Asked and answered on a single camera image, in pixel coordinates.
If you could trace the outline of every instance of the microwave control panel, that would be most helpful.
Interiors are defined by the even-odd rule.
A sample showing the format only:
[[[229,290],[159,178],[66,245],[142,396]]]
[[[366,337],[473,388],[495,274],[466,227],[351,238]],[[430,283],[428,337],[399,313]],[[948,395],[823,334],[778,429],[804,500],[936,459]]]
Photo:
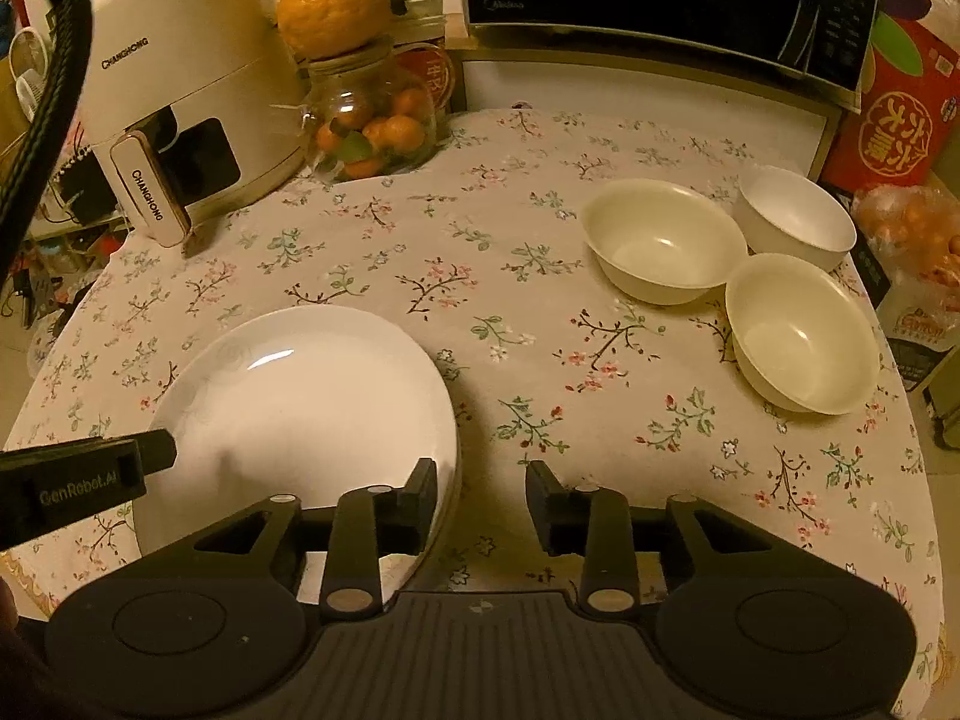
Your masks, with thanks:
[[[876,10],[877,0],[822,0],[808,74],[856,89]]]

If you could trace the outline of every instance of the jar lid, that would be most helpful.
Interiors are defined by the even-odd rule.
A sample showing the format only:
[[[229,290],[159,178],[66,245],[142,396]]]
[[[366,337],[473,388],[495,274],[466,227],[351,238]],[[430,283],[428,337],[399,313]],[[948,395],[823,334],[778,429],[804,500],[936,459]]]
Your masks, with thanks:
[[[352,52],[342,53],[342,55],[330,59],[320,59],[316,62],[305,62],[304,67],[311,77],[337,76],[341,73],[376,64],[376,62],[382,62],[393,49],[394,39],[389,35],[381,35]]]

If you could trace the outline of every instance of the air fryer handle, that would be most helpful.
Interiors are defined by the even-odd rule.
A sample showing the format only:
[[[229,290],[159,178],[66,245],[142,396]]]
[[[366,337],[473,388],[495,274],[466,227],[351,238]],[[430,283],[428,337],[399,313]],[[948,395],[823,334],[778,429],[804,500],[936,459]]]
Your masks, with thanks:
[[[168,248],[184,242],[189,217],[164,180],[147,137],[138,130],[126,133],[110,149],[110,159],[152,237]]]

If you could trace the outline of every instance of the white bowl rim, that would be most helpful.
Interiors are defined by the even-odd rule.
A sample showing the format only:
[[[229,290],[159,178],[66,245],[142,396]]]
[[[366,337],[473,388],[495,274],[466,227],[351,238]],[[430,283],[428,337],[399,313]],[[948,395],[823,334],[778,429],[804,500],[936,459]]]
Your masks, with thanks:
[[[776,221],[772,220],[770,217],[768,217],[768,215],[763,213],[762,210],[760,210],[760,208],[757,208],[757,206],[755,206],[754,204],[754,201],[752,201],[752,199],[750,199],[747,193],[743,191],[743,181],[744,181],[744,175],[748,175],[749,173],[761,172],[762,170],[766,170],[767,172],[787,173],[792,177],[803,178],[803,180],[805,180],[809,184],[812,184],[821,193],[827,196],[829,200],[832,201],[833,205],[836,206],[837,210],[839,210],[840,213],[843,215],[843,218],[846,220],[846,223],[844,224],[844,228],[848,232],[847,237],[849,238],[853,236],[853,240],[851,240],[850,245],[848,247],[843,247],[843,248],[833,248],[833,247],[825,247],[824,245],[820,245],[820,244],[815,244],[813,241],[808,240],[802,235],[799,235],[791,230],[786,229],[784,225],[779,224]],[[752,209],[754,209],[758,214],[760,214],[767,223],[774,225],[774,227],[779,231],[781,231],[781,233],[784,233],[785,235],[791,237],[795,241],[799,241],[802,244],[808,245],[809,247],[813,247],[815,250],[828,251],[831,254],[846,254],[856,244],[856,225],[853,224],[853,220],[851,219],[850,214],[848,214],[844,210],[844,207],[840,205],[836,197],[834,197],[832,194],[829,194],[829,192],[826,189],[824,189],[822,186],[820,186],[816,181],[811,181],[805,175],[800,175],[798,172],[793,172],[793,170],[787,170],[786,167],[777,167],[776,165],[753,165],[753,166],[747,167],[747,169],[743,170],[743,172],[741,172],[741,174],[738,175],[736,180],[736,186],[737,186],[737,189],[740,191],[740,195],[747,202],[747,204]]]
[[[612,262],[610,258],[603,254],[603,250],[601,250],[601,248],[593,240],[589,229],[587,229],[587,217],[589,216],[590,209],[597,204],[601,197],[606,193],[608,188],[628,185],[635,186],[638,189],[642,189],[643,186],[655,186],[662,189],[669,189],[670,191],[673,191],[676,194],[681,194],[686,199],[691,200],[693,207],[697,207],[702,211],[706,211],[714,218],[723,218],[726,220],[723,222],[723,225],[726,225],[728,231],[731,233],[735,232],[739,242],[741,242],[743,245],[744,259],[749,256],[749,252],[747,252],[747,239],[743,237],[743,232],[741,231],[740,226],[736,223],[733,217],[730,216],[730,214],[719,208],[709,197],[700,194],[699,191],[690,189],[690,187],[685,187],[682,184],[675,184],[672,181],[664,181],[660,178],[619,178],[614,181],[608,181],[597,194],[594,194],[594,196],[587,201],[587,205],[584,205],[584,209],[580,213],[580,228],[584,231],[584,238],[587,239],[587,245],[590,247],[593,253],[607,263],[611,268],[620,271],[621,274],[627,274],[627,276],[640,279],[640,281],[645,281],[647,284],[654,284],[658,287],[669,287],[673,290],[710,290],[714,287],[719,287],[721,284],[726,284],[728,279],[730,279],[730,276],[733,274],[733,271],[743,264],[742,262],[739,262],[734,265],[730,269],[730,272],[723,276],[719,281],[712,280],[704,284],[671,284],[665,281],[655,281],[648,276],[637,274],[635,271],[629,271],[628,269],[623,268],[623,266]]]
[[[862,392],[862,394],[858,394],[856,398],[851,398],[850,402],[851,404],[853,404],[853,407],[835,409],[835,410],[829,410],[829,409],[825,410],[822,406],[815,405],[806,398],[796,397],[794,394],[791,394],[790,392],[784,392],[782,388],[780,388],[779,386],[771,382],[770,379],[767,378],[766,374],[764,374],[762,368],[759,365],[757,365],[757,361],[750,354],[750,350],[746,346],[744,346],[744,343],[742,341],[743,336],[741,334],[738,334],[736,331],[736,323],[734,322],[733,316],[731,315],[730,298],[728,297],[728,291],[730,290],[730,285],[733,284],[733,288],[736,289],[736,285],[739,280],[738,276],[742,278],[742,274],[744,274],[744,272],[747,272],[748,269],[762,268],[764,262],[774,262],[778,260],[781,262],[792,261],[786,264],[788,264],[788,266],[790,266],[791,268],[800,269],[801,271],[806,271],[809,275],[815,277],[822,284],[827,285],[830,289],[834,291],[834,293],[836,293],[837,295],[840,295],[840,298],[843,298],[843,300],[847,303],[848,307],[851,308],[851,315],[853,317],[856,317],[854,321],[863,322],[863,325],[866,327],[866,330],[867,330],[866,335],[868,335],[871,338],[872,342],[874,343],[874,346],[875,347],[877,346],[877,339],[874,336],[874,329],[870,326],[870,322],[867,320],[867,317],[863,316],[863,313],[857,307],[856,303],[853,302],[853,299],[849,295],[847,295],[847,293],[845,293],[843,290],[840,289],[840,285],[838,285],[832,279],[832,276],[830,276],[830,274],[828,274],[827,271],[824,271],[823,269],[818,268],[812,263],[808,263],[806,260],[800,259],[800,257],[793,257],[789,254],[774,254],[774,253],[752,255],[752,257],[750,257],[747,261],[739,265],[736,268],[736,270],[733,271],[733,273],[730,275],[730,279],[728,279],[727,281],[727,290],[725,290],[725,293],[724,293],[724,306],[727,309],[727,322],[730,323],[731,332],[733,332],[733,336],[735,336],[737,339],[737,345],[740,347],[740,351],[742,351],[744,355],[746,355],[747,362],[750,362],[750,365],[752,366],[752,368],[757,372],[758,375],[760,375],[760,378],[762,378],[763,381],[765,381],[768,385],[770,385],[773,389],[775,389],[781,395],[789,398],[794,403],[797,403],[803,406],[803,408],[811,410],[812,412],[825,413],[826,415],[831,415],[831,416],[839,416],[839,415],[844,415],[845,413],[849,413],[851,411],[851,408],[854,408],[857,404],[861,402],[866,403],[868,400],[870,400],[870,396],[872,395],[875,387],[877,386],[876,376],[872,377],[871,384],[864,388],[864,391]],[[877,354],[875,354],[874,359],[875,359],[875,366],[874,366],[875,372],[879,372],[880,371],[880,350],[878,348],[877,348]]]

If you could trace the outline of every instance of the cardboard box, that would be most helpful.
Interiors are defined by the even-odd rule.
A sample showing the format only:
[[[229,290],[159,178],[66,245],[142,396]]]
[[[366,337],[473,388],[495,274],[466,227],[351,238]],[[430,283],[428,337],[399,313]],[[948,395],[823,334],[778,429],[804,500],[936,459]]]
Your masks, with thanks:
[[[849,193],[923,184],[956,118],[958,62],[928,29],[878,13],[861,74],[862,113],[846,115],[821,180]]]

